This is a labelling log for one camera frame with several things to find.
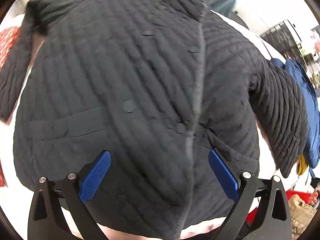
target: jacket sleeve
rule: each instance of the jacket sleeve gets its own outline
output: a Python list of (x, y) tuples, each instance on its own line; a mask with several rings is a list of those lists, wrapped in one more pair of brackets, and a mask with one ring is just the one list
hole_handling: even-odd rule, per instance
[(306, 144), (306, 105), (290, 75), (268, 60), (258, 61), (251, 76), (250, 103), (268, 135), (276, 164), (287, 178)]
[(30, 0), (20, 34), (0, 72), (0, 118), (7, 121), (26, 76), (35, 32), (46, 34), (52, 26), (82, 0)]

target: red patterned cloth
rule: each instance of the red patterned cloth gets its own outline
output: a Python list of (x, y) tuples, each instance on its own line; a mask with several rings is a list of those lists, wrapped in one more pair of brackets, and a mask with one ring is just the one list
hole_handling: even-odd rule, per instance
[[(0, 70), (7, 59), (9, 51), (19, 36), (20, 28), (13, 26), (0, 32)], [(0, 162), (0, 187), (5, 187), (6, 182)]]

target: beige cloth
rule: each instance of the beige cloth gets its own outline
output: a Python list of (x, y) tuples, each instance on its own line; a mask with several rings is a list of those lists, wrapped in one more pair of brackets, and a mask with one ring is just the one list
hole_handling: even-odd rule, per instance
[(306, 204), (297, 194), (289, 199), (292, 224), (292, 240), (298, 239), (313, 219), (316, 210)]

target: jacket button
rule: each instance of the jacket button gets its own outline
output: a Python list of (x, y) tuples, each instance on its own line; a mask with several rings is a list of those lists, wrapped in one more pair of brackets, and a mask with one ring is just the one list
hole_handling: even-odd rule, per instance
[(143, 33), (144, 36), (151, 36), (152, 35), (152, 31), (145, 31)]
[(177, 124), (177, 132), (178, 133), (184, 133), (184, 132), (186, 132), (186, 126), (183, 124), (183, 123), (178, 123)]
[(192, 46), (190, 49), (189, 49), (189, 52), (191, 53), (197, 53), (199, 50), (196, 46)]
[(124, 101), (124, 103), (122, 105), (122, 109), (126, 113), (132, 113), (135, 108), (136, 108), (136, 106), (132, 100)]

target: black quilted jacket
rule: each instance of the black quilted jacket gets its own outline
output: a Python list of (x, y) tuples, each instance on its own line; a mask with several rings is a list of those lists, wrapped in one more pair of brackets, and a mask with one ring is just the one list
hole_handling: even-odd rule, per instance
[(112, 164), (87, 207), (136, 235), (178, 238), (226, 216), (208, 164), (216, 147), (258, 174), (255, 116), (287, 177), (306, 142), (295, 81), (207, 0), (32, 0), (0, 72), (0, 116), (19, 96), (32, 35), (46, 33), (21, 96), (14, 164), (23, 185), (61, 179), (101, 150)]

